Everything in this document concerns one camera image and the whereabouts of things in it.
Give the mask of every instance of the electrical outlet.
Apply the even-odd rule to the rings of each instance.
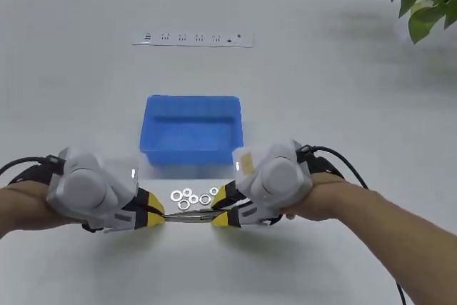
[[[136,46],[213,46],[253,47],[253,37],[240,32],[208,31],[138,31],[133,35]]]

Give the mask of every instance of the white table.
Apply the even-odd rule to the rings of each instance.
[[[0,164],[82,141],[122,159],[138,151],[148,95],[236,95],[247,144],[331,146],[372,188],[455,232],[456,51],[401,43],[397,11],[389,0],[0,0]],[[130,45],[133,31],[165,27],[244,30],[256,45]],[[172,190],[221,182],[142,185],[174,210]],[[400,304],[335,221],[117,235],[67,226],[0,242],[2,304],[182,302]]]

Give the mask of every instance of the blue container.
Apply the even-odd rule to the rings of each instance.
[[[140,150],[150,164],[232,164],[231,153],[240,146],[241,106],[235,96],[148,98]]]

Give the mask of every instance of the metal washer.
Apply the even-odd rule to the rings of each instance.
[[[191,207],[191,203],[189,203],[189,200],[187,199],[182,199],[179,203],[178,203],[178,208],[182,211],[185,211],[187,210],[189,207]]]
[[[192,195],[192,189],[190,189],[189,187],[183,189],[183,196],[185,196],[186,198],[189,198],[191,195]]]
[[[210,195],[212,195],[212,196],[216,196],[216,195],[217,195],[217,192],[219,192],[219,189],[218,189],[217,187],[211,187],[211,188],[209,189],[209,193],[210,193]]]
[[[178,201],[181,201],[182,198],[183,198],[183,192],[181,191],[172,191],[171,194],[170,194],[170,198],[172,201],[174,201],[175,203],[177,203]]]
[[[198,202],[199,202],[199,196],[197,196],[196,194],[191,194],[189,197],[189,203],[194,205],[194,204],[197,204]]]
[[[209,205],[213,199],[209,194],[202,194],[200,195],[200,204],[202,205]]]

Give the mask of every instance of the human hand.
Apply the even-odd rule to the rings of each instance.
[[[309,194],[297,204],[283,210],[288,219],[292,219],[295,215],[311,221],[335,218],[338,197],[345,189],[357,187],[329,173],[312,174],[311,180],[313,188]]]
[[[35,181],[23,181],[0,189],[4,205],[0,216],[9,222],[11,230],[44,230],[80,223],[77,219],[61,216],[46,202],[48,186]]]

